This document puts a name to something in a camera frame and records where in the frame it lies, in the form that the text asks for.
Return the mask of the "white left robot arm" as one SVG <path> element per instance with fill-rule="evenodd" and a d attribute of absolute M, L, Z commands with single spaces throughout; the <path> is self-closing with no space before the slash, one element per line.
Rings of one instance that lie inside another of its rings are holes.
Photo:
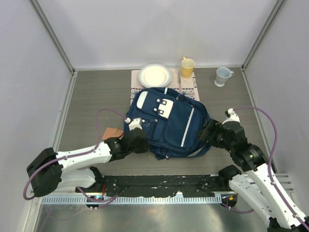
<path fill-rule="evenodd" d="M 35 197 L 50 194 L 58 187 L 63 174 L 97 163 L 107 163 L 124 159 L 132 152 L 145 153 L 149 145 L 146 132 L 136 128 L 121 139 L 112 137 L 99 144 L 70 152 L 55 152 L 53 148 L 44 149 L 27 167 L 29 180 L 24 189 L 27 197 L 29 185 Z"/>

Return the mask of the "blue student backpack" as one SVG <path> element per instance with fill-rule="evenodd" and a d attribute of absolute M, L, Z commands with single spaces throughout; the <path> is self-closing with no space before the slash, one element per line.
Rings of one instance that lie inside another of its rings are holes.
<path fill-rule="evenodd" d="M 211 148 L 197 136 L 211 119 L 206 107 L 171 88 L 151 87 L 139 91 L 126 117 L 141 119 L 149 150 L 159 160 L 199 157 Z"/>

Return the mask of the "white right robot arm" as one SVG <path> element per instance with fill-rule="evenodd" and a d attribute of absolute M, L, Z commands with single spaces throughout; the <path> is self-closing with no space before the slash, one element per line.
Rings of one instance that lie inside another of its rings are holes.
<path fill-rule="evenodd" d="M 249 204 L 268 226 L 269 232 L 306 232 L 309 217 L 291 200 L 271 169 L 271 161 L 248 142 L 238 121 L 211 119 L 197 132 L 208 145 L 229 152 L 234 164 L 218 172 L 218 185 L 233 190 Z"/>

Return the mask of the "brown leather wallet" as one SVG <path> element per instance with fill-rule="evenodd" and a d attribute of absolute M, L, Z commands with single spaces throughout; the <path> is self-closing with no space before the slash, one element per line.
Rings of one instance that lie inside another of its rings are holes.
<path fill-rule="evenodd" d="M 119 138 L 119 139 L 121 139 L 123 137 L 123 135 L 124 135 L 123 130 L 108 127 L 105 130 L 102 139 L 103 140 L 107 140 L 109 138 Z"/>

